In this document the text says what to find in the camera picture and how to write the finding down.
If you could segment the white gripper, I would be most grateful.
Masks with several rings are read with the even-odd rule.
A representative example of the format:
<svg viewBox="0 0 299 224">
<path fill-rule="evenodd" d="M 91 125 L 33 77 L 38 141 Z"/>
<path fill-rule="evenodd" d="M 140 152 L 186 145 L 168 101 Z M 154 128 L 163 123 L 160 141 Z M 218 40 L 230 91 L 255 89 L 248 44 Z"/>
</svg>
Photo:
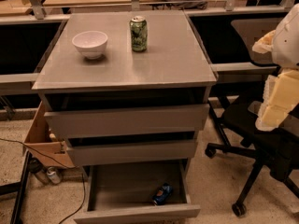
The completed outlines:
<svg viewBox="0 0 299 224">
<path fill-rule="evenodd" d="M 297 69 L 299 64 L 299 4 L 292 7 L 275 30 L 252 46 L 265 54 L 272 50 L 273 63 L 281 68 Z M 299 104 L 299 71 L 285 69 L 277 77 L 269 75 L 263 88 L 263 102 L 255 126 L 270 132 L 276 129 Z"/>
</svg>

